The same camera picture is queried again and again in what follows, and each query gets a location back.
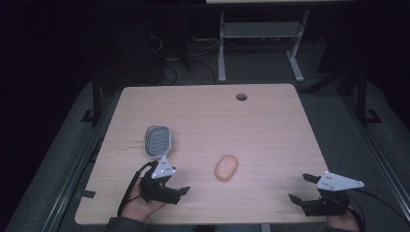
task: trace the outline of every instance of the desk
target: desk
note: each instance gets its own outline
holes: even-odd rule
[[[237,95],[245,94],[245,101]],[[319,196],[303,173],[321,175],[323,160],[295,88],[290,84],[134,87],[123,91],[75,221],[104,224],[115,217],[133,174],[150,161],[144,135],[153,125],[173,134],[168,156],[177,168],[167,186],[190,186],[178,205],[148,220],[158,224],[293,223],[305,217],[288,193]],[[215,167],[224,155],[239,166],[228,182]]]

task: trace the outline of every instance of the dark fabric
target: dark fabric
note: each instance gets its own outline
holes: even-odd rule
[[[410,130],[410,5],[398,0],[372,2],[341,10],[318,72],[358,66]]]
[[[331,227],[326,227],[324,232],[351,232],[350,230],[334,229]]]
[[[126,217],[112,217],[104,232],[143,232],[146,224]]]

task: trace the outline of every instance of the wire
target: wire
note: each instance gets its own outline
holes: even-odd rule
[[[200,49],[200,50],[198,50],[198,51],[195,51],[195,52],[191,53],[191,54],[189,55],[189,57],[199,56],[199,55],[205,54],[205,53],[207,53],[207,52],[210,52],[210,51],[216,49],[216,48],[217,48],[217,45],[219,45],[219,44],[220,44],[220,41],[219,41],[219,40],[216,40],[216,42],[215,42],[214,44],[212,44],[211,46],[206,47],[206,48],[203,48],[203,49]]]
[[[355,210],[350,209],[348,206],[345,206],[345,205],[341,204],[339,201],[336,201],[333,198],[327,198],[326,200],[332,201],[332,202],[338,204],[340,207],[344,208],[345,211],[350,212],[350,214],[352,214],[352,216],[356,219],[356,221],[359,224],[359,231],[360,232],[366,232],[366,225],[365,225],[364,221],[362,220],[362,218],[358,215],[358,213]]]
[[[198,44],[207,44],[207,43],[214,43],[215,41],[218,41],[218,39],[190,39],[194,43]]]
[[[366,194],[366,195],[371,196],[371,197],[373,197],[374,199],[380,201],[380,202],[383,203],[385,206],[389,207],[393,212],[395,212],[395,213],[407,224],[407,226],[410,227],[410,221],[408,221],[398,210],[396,210],[395,208],[393,208],[393,206],[391,206],[387,201],[385,201],[385,200],[383,200],[382,198],[380,198],[380,197],[378,197],[378,196],[376,196],[376,195],[374,195],[374,194],[371,194],[371,193],[369,193],[369,192],[367,192],[367,191],[363,191],[363,190],[360,190],[360,189],[352,189],[352,190],[358,191],[358,192],[363,193],[363,194]]]
[[[172,85],[175,84],[175,83],[178,84],[178,83],[176,82],[176,81],[177,81],[177,78],[178,78],[178,73],[177,73],[174,69],[169,68],[168,66],[164,66],[164,68],[171,70],[171,71],[175,74],[174,79],[171,80],[171,83],[168,84],[168,86],[172,86]],[[165,74],[163,75],[163,79],[164,79],[164,80],[170,80],[170,79],[166,78]]]
[[[128,196],[130,195],[130,192],[133,188],[133,186],[135,185],[136,181],[139,178],[139,175],[141,174],[142,170],[144,170],[146,167],[148,166],[153,166],[155,163],[155,161],[151,161],[151,162],[147,162],[145,163],[137,172],[135,172],[135,174],[132,177],[132,180],[129,184],[129,186],[127,187],[126,193],[124,194],[123,199],[121,200],[120,203],[120,207],[118,207],[118,212],[117,212],[117,216],[119,217],[121,215],[121,213],[123,212],[124,206],[129,203],[130,201],[128,201]]]
[[[138,198],[138,197],[140,197],[140,196],[141,196],[141,195],[137,195],[136,197],[134,197],[134,198],[132,198],[132,199],[128,200],[128,201],[126,202],[126,204],[128,204],[129,202],[131,202],[131,201],[135,200],[136,198]]]
[[[157,36],[152,36],[151,39],[157,39],[158,41],[160,41],[160,46],[157,49],[157,51],[160,51],[161,48],[162,48],[162,45],[163,45],[163,42],[162,42],[161,38],[157,37]]]
[[[191,61],[191,62],[201,64],[201,65],[205,66],[206,68],[208,68],[211,71],[212,76],[214,77],[214,85],[217,85],[217,77],[215,76],[214,70],[212,70],[212,68],[209,65],[207,65],[203,62],[200,62],[200,61]]]
[[[349,198],[350,198],[353,202],[355,202],[356,206],[359,208],[360,213],[361,213],[361,215],[362,215],[362,219],[363,219],[363,227],[365,228],[365,231],[366,231],[366,217],[365,217],[365,212],[363,211],[362,206],[361,206],[361,205],[359,204],[359,202],[358,202],[355,198],[353,198],[352,196],[349,196]]]
[[[158,66],[157,66],[157,71],[160,72],[160,74],[162,75],[162,79],[157,85],[162,86],[164,80],[166,79],[166,77],[165,77],[165,74],[160,70],[160,68]]]

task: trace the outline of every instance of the floor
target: floor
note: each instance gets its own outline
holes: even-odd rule
[[[328,76],[317,73],[325,43],[305,42],[297,60],[306,81],[297,83],[285,55],[290,45],[290,41],[274,41],[263,47],[232,45],[225,58],[227,81],[224,84],[291,83],[297,90],[303,90]],[[173,57],[169,60],[162,85],[215,84],[218,67],[214,50],[192,55],[190,71]],[[371,83],[367,88],[367,107],[375,109],[383,123],[363,128],[354,115],[355,93],[348,98],[339,96],[338,84],[339,80],[315,93],[300,94],[324,159],[332,172],[362,180],[366,184],[365,191],[382,198],[400,213],[399,217],[375,198],[349,191],[363,208],[367,231],[406,231],[409,227],[404,222],[404,214],[375,154],[381,150],[403,188],[410,192],[407,165],[410,163],[410,133],[389,108],[381,91]],[[84,112],[92,109],[91,83],[85,86],[7,231],[101,231],[103,225],[75,223],[74,215],[120,96],[121,92],[112,97],[102,94],[102,117],[93,127],[91,123],[81,122]],[[370,146],[368,133],[376,141],[376,149]],[[273,224],[271,230],[321,231],[323,227],[321,223]]]

